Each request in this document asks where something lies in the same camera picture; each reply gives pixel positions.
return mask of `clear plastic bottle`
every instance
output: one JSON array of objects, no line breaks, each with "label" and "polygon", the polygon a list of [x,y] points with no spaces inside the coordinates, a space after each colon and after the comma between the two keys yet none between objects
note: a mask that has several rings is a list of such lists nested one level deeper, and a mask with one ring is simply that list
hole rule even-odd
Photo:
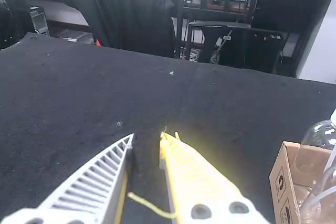
[{"label": "clear plastic bottle", "polygon": [[336,166],[328,168],[300,207],[302,224],[336,224]]},{"label": "clear plastic bottle", "polygon": [[[295,158],[296,171],[301,176],[309,176],[312,180],[311,184],[314,185],[317,176],[321,175],[324,170],[333,164],[336,155],[335,146],[336,110],[329,120],[318,122],[307,131]],[[314,147],[330,150],[331,152],[321,152],[321,155],[317,155],[316,152],[313,152]]]}]

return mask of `black chair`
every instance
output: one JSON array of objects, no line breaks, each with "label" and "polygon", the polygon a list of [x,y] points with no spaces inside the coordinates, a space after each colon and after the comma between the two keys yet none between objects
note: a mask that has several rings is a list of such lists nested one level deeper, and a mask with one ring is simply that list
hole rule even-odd
[{"label": "black chair", "polygon": [[201,30],[204,35],[204,44],[198,57],[198,62],[209,62],[219,37],[231,34],[234,30],[241,30],[242,46],[237,57],[237,66],[243,67],[248,31],[251,28],[257,0],[222,0],[217,4],[210,4],[211,0],[180,0],[177,7],[177,34],[176,55],[181,53],[182,22],[190,22],[186,44],[186,60],[189,60],[192,46],[192,32],[194,29]]}]

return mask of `electronic device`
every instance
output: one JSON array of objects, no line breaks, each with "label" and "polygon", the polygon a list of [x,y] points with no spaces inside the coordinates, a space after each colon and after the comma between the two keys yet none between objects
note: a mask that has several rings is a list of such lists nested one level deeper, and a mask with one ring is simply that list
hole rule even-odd
[{"label": "electronic device", "polygon": [[22,5],[16,7],[25,33],[38,33],[50,36],[46,15],[41,6]]},{"label": "electronic device", "polygon": [[[242,43],[242,31],[233,31],[231,40],[221,48],[219,64],[236,67]],[[282,51],[284,38],[279,31],[251,29],[245,51],[245,68],[272,73]]]}]

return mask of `yellow string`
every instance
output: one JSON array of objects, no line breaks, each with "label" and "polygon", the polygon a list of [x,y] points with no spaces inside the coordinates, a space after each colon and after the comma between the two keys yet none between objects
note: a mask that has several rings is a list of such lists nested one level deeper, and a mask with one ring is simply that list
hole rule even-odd
[{"label": "yellow string", "polygon": [[150,203],[149,201],[145,200],[144,198],[139,197],[138,195],[134,194],[134,193],[127,193],[127,196],[129,198],[131,198],[132,200],[134,200],[135,202],[148,207],[149,209],[151,209],[154,213],[156,213],[157,215],[166,218],[166,219],[175,219],[176,218],[176,213],[170,213],[170,212],[165,212],[163,210],[161,210],[160,208],[158,208],[157,206],[155,206],[154,204]]}]

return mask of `wall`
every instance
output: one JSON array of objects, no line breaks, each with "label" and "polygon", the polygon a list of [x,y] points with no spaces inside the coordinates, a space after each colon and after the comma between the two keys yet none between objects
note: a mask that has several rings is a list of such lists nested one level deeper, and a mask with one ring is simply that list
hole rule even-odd
[{"label": "wall", "polygon": [[336,0],[314,28],[297,69],[300,79],[336,84]]}]

